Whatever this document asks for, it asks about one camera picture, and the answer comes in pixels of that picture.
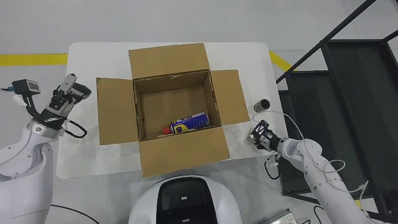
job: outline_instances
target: metal cylinder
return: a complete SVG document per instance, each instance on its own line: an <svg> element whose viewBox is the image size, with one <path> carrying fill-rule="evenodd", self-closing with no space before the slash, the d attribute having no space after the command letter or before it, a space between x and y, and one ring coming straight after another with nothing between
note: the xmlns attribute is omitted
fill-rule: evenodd
<svg viewBox="0 0 398 224"><path fill-rule="evenodd" d="M270 105L271 104L268 100L262 99L261 101L254 104L254 111L257 113L261 113L262 111L269 109Z"/></svg>

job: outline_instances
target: red object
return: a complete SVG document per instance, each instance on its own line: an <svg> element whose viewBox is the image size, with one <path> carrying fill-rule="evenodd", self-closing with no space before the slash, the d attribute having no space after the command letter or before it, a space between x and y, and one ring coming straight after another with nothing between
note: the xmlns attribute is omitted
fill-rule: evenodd
<svg viewBox="0 0 398 224"><path fill-rule="evenodd" d="M170 131L170 128L168 128L168 127L163 128L163 134L170 134L170 133L172 133Z"/></svg>

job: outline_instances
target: box flap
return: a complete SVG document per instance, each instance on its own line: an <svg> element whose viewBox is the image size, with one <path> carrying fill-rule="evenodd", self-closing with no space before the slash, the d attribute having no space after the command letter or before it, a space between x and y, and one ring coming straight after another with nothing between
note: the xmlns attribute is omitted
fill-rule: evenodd
<svg viewBox="0 0 398 224"><path fill-rule="evenodd" d="M132 80L97 78L100 144L138 141Z"/></svg>
<svg viewBox="0 0 398 224"><path fill-rule="evenodd" d="M132 78L209 69L204 44L129 50Z"/></svg>
<svg viewBox="0 0 398 224"><path fill-rule="evenodd" d="M211 71L221 124L249 121L239 73L237 70Z"/></svg>
<svg viewBox="0 0 398 224"><path fill-rule="evenodd" d="M139 142L143 177L229 158L222 127Z"/></svg>

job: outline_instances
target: white cable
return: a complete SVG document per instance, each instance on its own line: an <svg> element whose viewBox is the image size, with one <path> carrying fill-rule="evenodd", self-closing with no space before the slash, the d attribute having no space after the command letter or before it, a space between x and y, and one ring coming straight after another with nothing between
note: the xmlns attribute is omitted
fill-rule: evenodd
<svg viewBox="0 0 398 224"><path fill-rule="evenodd" d="M369 183L369 181L365 182L365 184L363 185L363 189L362 189L361 195L359 196L359 203L360 203L360 206L361 206L360 209L366 213L366 218L368 218L371 222L373 222L375 224L378 224L378 222L375 222L374 220L372 220L372 218L369 216L369 213L362 208L362 196L363 196L363 193L366 190L366 187L368 186L368 183Z"/></svg>
<svg viewBox="0 0 398 224"><path fill-rule="evenodd" d="M28 145L28 143L29 143L29 141L30 141L30 139L31 139L31 137L32 137L32 133L33 133L33 119L30 117L30 113L27 111L27 109L26 109L25 107L24 107L24 109L26 110L26 112L27 112L27 114L28 114L29 122L30 122L30 134L29 134L29 139L26 141L24 147L22 147L22 149L21 149L17 154L13 155L10 159L6 160L5 162L2 162L2 163L0 164L0 166L2 166L3 164L9 162L11 159L15 158L16 156L18 156L18 155L26 148L26 146Z"/></svg>
<svg viewBox="0 0 398 224"><path fill-rule="evenodd" d="M294 122L294 120L293 120L289 115L287 115L287 114L285 114L285 113L283 113L283 112L280 112L280 111L265 110L265 111L262 111L262 112L260 112L260 113L265 113L265 112L279 113L279 114L282 114L282 115L288 117L288 118L291 120L291 122L294 124L294 126L297 128L298 132L300 133L300 136L301 136L301 138L302 138L302 141L304 142L305 150L307 151L308 155L310 156L310 158L311 158L311 160L312 160L312 162L313 162L314 167L317 168L319 171L323 172L323 175L325 176L326 182L327 182L330 186L332 186L332 187L335 188L336 190L339 190L339 191L342 191L342 192L353 193L353 192L357 192L357 191L359 191L359 190L361 190L361 189L363 190L364 187L365 187L365 185L367 185L367 183L365 182L365 184L360 185L360 186L359 186L357 189L355 189L355 190L343 190L343 189L339 189L338 187L336 187L336 186L334 186L333 184L331 184L331 183L329 182L329 180L328 180L328 177L326 176L326 173L334 173L334 172L339 172L339 171L343 170L343 169L346 167L346 162L343 161L343 160L341 160L341 159L334 159L334 160L331 160L331 161L327 162L327 163L323 166L323 170L320 169L320 168L318 168L318 166L316 166L316 164L315 164L315 161L314 161L313 157L311 156L310 152L309 152L308 149L307 149L307 142L306 142L306 140L305 140L305 138L304 138L304 135L303 135L303 133L301 132L299 126L297 126L297 124ZM260 113L256 113L256 114L252 117L252 119L253 119L255 122L257 122L257 123L259 123L259 121L255 120L254 117L257 116L257 115L259 115ZM339 169L337 169L337 170L335 169L335 170L331 170L331 171L325 171L325 167L326 167L328 164L330 164L331 162L342 162L342 163L343 163L343 166L341 166L341 167L340 167Z"/></svg>

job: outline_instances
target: spray can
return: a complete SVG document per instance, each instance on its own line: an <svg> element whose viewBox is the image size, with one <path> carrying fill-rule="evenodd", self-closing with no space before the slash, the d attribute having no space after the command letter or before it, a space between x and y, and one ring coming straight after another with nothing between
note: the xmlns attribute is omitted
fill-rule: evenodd
<svg viewBox="0 0 398 224"><path fill-rule="evenodd" d="M209 118L205 112L188 116L184 119L172 121L169 127L163 128L164 134L185 133L188 130L200 129L209 126Z"/></svg>
<svg viewBox="0 0 398 224"><path fill-rule="evenodd" d="M270 107L270 103L266 99L262 99L261 101L254 104L254 111L257 113L261 113L262 111L268 110Z"/></svg>

